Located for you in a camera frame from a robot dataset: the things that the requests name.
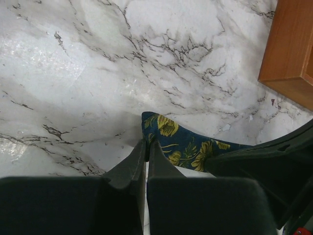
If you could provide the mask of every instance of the brown wooden box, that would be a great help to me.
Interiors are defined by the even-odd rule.
[[[313,0],[279,0],[259,81],[313,110]]]

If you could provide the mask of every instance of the yellow flower print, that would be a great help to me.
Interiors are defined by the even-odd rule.
[[[171,164],[178,165],[180,157],[181,153],[179,151],[175,151],[174,153],[168,156],[168,159],[170,160]]]
[[[160,130],[161,135],[173,136],[178,130],[178,124],[163,115],[159,115],[157,117],[157,128]]]
[[[215,141],[215,142],[216,142],[217,147],[218,147],[219,149],[227,150],[227,149],[230,148],[230,145],[227,144],[227,143],[222,143],[222,142],[219,142],[219,141]]]
[[[196,159],[191,163],[191,166],[196,167],[196,171],[204,170],[204,160],[207,156],[212,154],[212,142],[202,142],[200,153],[196,156]]]

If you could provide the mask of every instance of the red part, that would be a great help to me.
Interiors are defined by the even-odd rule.
[[[312,233],[305,228],[298,228],[296,232],[294,232],[293,235],[312,235]]]

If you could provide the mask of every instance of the white marble countertop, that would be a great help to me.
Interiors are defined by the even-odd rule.
[[[0,1],[0,177],[99,175],[154,111],[259,144],[312,112],[257,81],[276,0]]]

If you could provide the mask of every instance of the folded cloth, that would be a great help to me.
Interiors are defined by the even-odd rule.
[[[143,112],[141,118],[142,133],[148,146],[157,139],[165,157],[173,165],[187,169],[208,172],[204,168],[207,158],[251,147],[198,135],[161,114]]]

